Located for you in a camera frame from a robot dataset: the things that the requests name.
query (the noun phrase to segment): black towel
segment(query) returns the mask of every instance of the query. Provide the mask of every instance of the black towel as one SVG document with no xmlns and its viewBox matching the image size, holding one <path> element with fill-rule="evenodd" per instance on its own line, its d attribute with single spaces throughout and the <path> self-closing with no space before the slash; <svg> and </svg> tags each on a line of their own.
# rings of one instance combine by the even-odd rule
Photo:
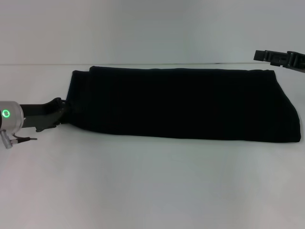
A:
<svg viewBox="0 0 305 229">
<path fill-rule="evenodd" d="M 300 121 L 274 71 L 74 71 L 68 122 L 114 135 L 299 142 Z"/>
</svg>

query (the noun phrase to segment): white background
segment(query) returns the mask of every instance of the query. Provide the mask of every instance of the white background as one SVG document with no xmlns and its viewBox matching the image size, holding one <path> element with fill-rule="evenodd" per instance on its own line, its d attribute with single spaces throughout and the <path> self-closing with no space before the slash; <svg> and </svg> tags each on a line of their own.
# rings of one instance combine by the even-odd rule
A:
<svg viewBox="0 0 305 229">
<path fill-rule="evenodd" d="M 65 98 L 72 71 L 94 64 L 271 69 L 305 120 L 305 74 L 246 64 L 257 49 L 305 52 L 303 12 L 298 0 L 3 0 L 0 99 Z M 215 62 L 238 64 L 160 65 Z M 305 227 L 303 140 L 112 136 L 70 125 L 19 134 L 38 141 L 0 146 L 1 229 Z"/>
<path fill-rule="evenodd" d="M 253 62 L 305 53 L 303 0 L 1 0 L 0 63 Z"/>
</svg>

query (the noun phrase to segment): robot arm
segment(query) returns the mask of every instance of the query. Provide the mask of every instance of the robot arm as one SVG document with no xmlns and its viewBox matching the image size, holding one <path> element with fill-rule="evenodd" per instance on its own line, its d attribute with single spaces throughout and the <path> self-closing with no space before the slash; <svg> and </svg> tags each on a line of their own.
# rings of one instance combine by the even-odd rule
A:
<svg viewBox="0 0 305 229">
<path fill-rule="evenodd" d="M 14 144 L 37 140 L 30 137 L 17 137 L 15 134 L 21 128 L 35 127 L 36 132 L 55 128 L 63 124 L 63 117 L 68 111 L 65 100 L 55 98 L 46 104 L 19 105 L 14 101 L 0 101 L 0 135 L 7 149 Z"/>
<path fill-rule="evenodd" d="M 305 55 L 298 52 L 284 53 L 256 50 L 254 60 L 270 62 L 270 65 L 278 67 L 282 65 L 284 68 L 305 73 Z"/>
</svg>

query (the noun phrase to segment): white table surface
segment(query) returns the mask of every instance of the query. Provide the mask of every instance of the white table surface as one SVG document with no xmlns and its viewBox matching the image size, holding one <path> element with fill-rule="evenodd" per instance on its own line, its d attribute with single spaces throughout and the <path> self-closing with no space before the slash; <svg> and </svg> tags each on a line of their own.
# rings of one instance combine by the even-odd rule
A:
<svg viewBox="0 0 305 229">
<path fill-rule="evenodd" d="M 65 98 L 89 65 L 0 66 L 0 98 Z M 134 68 L 271 69 L 305 120 L 305 74 L 268 64 Z M 91 133 L 70 125 L 0 146 L 1 229 L 303 229 L 305 144 Z"/>
</svg>

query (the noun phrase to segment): folded black fabric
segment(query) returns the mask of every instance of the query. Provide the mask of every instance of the folded black fabric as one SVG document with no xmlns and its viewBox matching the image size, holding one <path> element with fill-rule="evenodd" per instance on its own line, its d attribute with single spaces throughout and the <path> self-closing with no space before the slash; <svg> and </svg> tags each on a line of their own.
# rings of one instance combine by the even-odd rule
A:
<svg viewBox="0 0 305 229">
<path fill-rule="evenodd" d="M 68 122 L 114 135 L 299 142 L 297 112 L 274 71 L 74 71 Z"/>
</svg>

